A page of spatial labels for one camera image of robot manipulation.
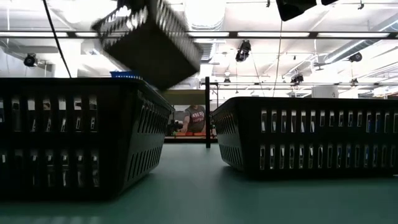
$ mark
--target ceiling pipe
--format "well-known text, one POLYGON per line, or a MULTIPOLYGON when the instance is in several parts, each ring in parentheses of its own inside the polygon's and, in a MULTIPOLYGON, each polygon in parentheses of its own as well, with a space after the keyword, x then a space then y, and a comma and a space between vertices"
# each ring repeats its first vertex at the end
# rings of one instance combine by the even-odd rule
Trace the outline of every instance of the ceiling pipe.
MULTIPOLYGON (((398 31, 398 14, 390 17, 386 21, 373 27, 370 32, 397 32, 398 31)), ((344 58, 358 53, 359 51, 369 47, 380 40, 353 40, 332 53, 325 56, 325 63, 335 63, 344 58)))
MULTIPOLYGON (((224 23, 225 8, 225 0, 218 0, 217 4, 211 0, 186 0, 184 18, 192 31, 220 31, 224 23)), ((209 63, 216 53, 217 43, 198 44, 203 51, 201 61, 209 63)))

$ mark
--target black pole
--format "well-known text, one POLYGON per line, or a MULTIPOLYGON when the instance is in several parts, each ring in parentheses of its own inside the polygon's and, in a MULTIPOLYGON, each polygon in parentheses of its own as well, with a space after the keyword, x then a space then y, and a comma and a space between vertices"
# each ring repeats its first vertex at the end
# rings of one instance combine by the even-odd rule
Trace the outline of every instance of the black pole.
POLYGON ((218 84, 217 84, 217 108, 218 108, 218 84))
POLYGON ((205 78, 205 102, 206 102, 206 148, 210 148, 210 77, 205 78))

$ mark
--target laundry basket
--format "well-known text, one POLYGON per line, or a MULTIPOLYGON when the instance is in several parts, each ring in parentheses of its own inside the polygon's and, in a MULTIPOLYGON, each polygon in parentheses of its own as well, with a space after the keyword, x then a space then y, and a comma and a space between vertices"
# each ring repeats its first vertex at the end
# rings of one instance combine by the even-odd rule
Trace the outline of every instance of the laundry basket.
POLYGON ((199 71, 201 49, 163 0, 130 0, 93 25, 104 51, 159 90, 199 71))
POLYGON ((250 175, 398 173, 394 100, 238 97, 211 118, 222 159, 250 175))
POLYGON ((0 78, 0 200, 104 200, 159 163, 174 109, 147 83, 0 78))

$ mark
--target cable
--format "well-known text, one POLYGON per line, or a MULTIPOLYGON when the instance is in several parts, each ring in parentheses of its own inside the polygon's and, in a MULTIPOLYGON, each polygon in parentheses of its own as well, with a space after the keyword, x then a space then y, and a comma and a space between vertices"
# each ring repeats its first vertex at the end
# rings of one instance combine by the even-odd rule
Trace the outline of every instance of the cable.
POLYGON ((274 97, 274 95, 275 95, 276 81, 277 81, 277 79, 278 79, 279 57, 280 57, 280 45, 281 45, 281 43, 282 43, 282 26, 283 26, 283 21, 280 20, 280 36, 279 36, 278 61, 277 61, 277 65, 276 65, 276 75, 275 75, 274 91, 272 92, 272 97, 274 97))
POLYGON ((50 23, 50 27, 51 27, 52 33, 54 34, 55 43, 57 43, 57 48, 58 48, 58 51, 60 52, 60 55, 61 55, 61 58, 62 58, 62 61, 63 61, 63 64, 65 65, 65 68, 67 68, 67 72, 68 72, 69 78, 72 78, 72 76, 70 75, 70 72, 69 72, 67 61, 65 60, 65 57, 63 56, 61 45, 60 45, 60 42, 58 41, 57 33, 55 32, 54 24, 52 24, 49 7, 47 6, 47 1, 43 0, 43 4, 44 4, 45 13, 47 15, 47 18, 49 19, 49 23, 50 23))
POLYGON ((262 91, 262 96, 263 96, 263 97, 266 97, 266 94, 264 93, 264 90, 262 89, 262 85, 261 85, 261 80, 260 80, 259 72, 257 71, 256 62, 254 61, 254 54, 253 54, 253 52, 251 52, 251 57, 253 58, 254 69, 256 70, 256 75, 257 75, 257 78, 259 79, 259 84, 260 84, 260 88, 261 88, 261 91, 262 91))

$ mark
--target table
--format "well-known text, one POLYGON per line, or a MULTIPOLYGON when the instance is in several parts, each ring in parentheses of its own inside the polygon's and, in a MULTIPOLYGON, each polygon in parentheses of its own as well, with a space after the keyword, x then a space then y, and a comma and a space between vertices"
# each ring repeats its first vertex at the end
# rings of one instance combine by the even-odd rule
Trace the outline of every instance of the table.
POLYGON ((249 180, 218 145, 165 144, 159 166, 106 203, 0 203, 4 224, 398 223, 398 179, 249 180))

